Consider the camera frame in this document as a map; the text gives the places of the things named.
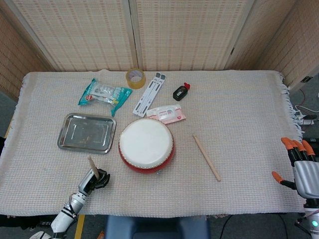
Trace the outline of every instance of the packing tape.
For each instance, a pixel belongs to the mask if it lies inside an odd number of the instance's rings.
[[[139,81],[132,81],[133,77],[139,77]],[[145,74],[138,68],[133,68],[126,73],[126,80],[128,81],[128,85],[132,89],[142,88],[145,84]]]

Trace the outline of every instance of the metal tray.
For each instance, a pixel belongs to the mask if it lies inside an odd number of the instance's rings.
[[[105,154],[111,148],[115,127],[113,118],[71,113],[64,119],[58,146],[72,151]]]

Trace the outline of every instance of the drumstick in robot hand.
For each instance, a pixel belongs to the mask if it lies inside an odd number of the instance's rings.
[[[95,175],[96,179],[99,180],[100,179],[100,175],[99,175],[98,169],[96,168],[96,166],[95,166],[95,164],[94,164],[94,162],[92,160],[92,157],[89,156],[88,160],[90,162],[90,166],[91,166],[91,168],[92,168],[92,170],[94,172],[94,175]]]
[[[206,159],[211,171],[215,175],[217,181],[220,182],[221,181],[221,177],[220,177],[219,173],[217,172],[216,168],[214,167],[214,164],[210,161],[205,149],[203,148],[203,145],[201,145],[199,139],[197,138],[197,136],[195,134],[193,134],[193,137],[194,137],[194,139],[196,141],[196,144],[199,147],[201,153],[204,155],[204,158]]]

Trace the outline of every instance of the black bottle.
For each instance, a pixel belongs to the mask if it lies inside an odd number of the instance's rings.
[[[190,88],[190,84],[185,82],[183,86],[180,86],[176,91],[174,91],[173,98],[177,101],[180,101],[181,99],[184,98],[184,96],[186,96],[189,88]]]

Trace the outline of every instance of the red cap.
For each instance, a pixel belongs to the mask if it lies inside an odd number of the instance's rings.
[[[188,89],[188,90],[189,90],[189,88],[190,88],[190,84],[188,84],[188,83],[184,82],[184,86],[186,87],[186,89]]]

